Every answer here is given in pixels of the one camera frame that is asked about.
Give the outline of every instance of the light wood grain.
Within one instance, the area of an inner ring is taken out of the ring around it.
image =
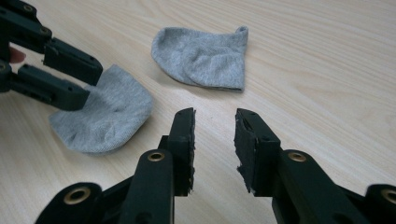
[[[91,157],[65,148],[51,130],[56,109],[0,94],[0,223],[34,222],[57,192],[78,181],[107,189],[133,175],[140,155],[169,133],[175,113],[191,106],[196,182],[192,195],[176,199],[176,223],[276,222],[271,200],[248,194],[236,171],[237,107],[259,113],[283,148],[309,153],[341,186],[363,194],[374,183],[396,185],[394,1],[27,2],[54,36],[104,68],[116,63],[130,72],[152,94],[154,109],[122,150]],[[178,83],[150,57],[163,27],[232,33],[240,25],[249,28],[244,93]],[[26,62],[43,67],[41,59],[28,52]]]

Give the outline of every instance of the sock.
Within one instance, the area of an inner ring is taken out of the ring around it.
[[[152,42],[151,56],[175,80],[200,87],[243,91],[248,28],[215,35],[186,28],[164,28]]]
[[[72,150],[104,154],[122,147],[149,117],[152,98],[129,73],[112,65],[78,111],[49,116],[52,129]]]

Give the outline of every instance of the folded sock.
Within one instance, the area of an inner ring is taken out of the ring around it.
[[[175,80],[226,91],[245,87],[248,28],[234,34],[210,34],[186,28],[162,29],[152,42],[151,56]]]
[[[122,147],[149,117],[152,98],[129,73],[112,65],[78,111],[49,116],[52,129],[64,144],[87,154],[104,154]]]

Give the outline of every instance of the robotic arm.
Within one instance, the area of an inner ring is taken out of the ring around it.
[[[9,43],[44,54],[44,65],[90,85],[96,85],[103,71],[95,58],[52,37],[52,31],[37,19],[36,9],[22,1],[0,1],[0,27],[0,92],[17,91],[62,110],[79,110],[85,105],[90,93],[73,82],[28,64],[14,74]]]

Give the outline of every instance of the table surface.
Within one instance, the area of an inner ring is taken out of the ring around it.
[[[330,178],[364,194],[396,185],[396,4],[394,1],[29,0],[54,36],[117,64],[154,99],[151,116],[119,151],[101,157],[67,149],[49,105],[0,95],[0,223],[32,223],[61,189],[102,189],[134,174],[145,151],[169,134],[178,110],[196,109],[195,184],[176,198],[176,223],[276,223],[270,198],[248,194],[236,171],[234,115],[257,112],[282,141],[313,156]],[[179,83],[152,60],[163,27],[233,33],[246,25],[246,89]],[[39,55],[26,63],[44,68]],[[65,75],[44,68],[56,76]]]

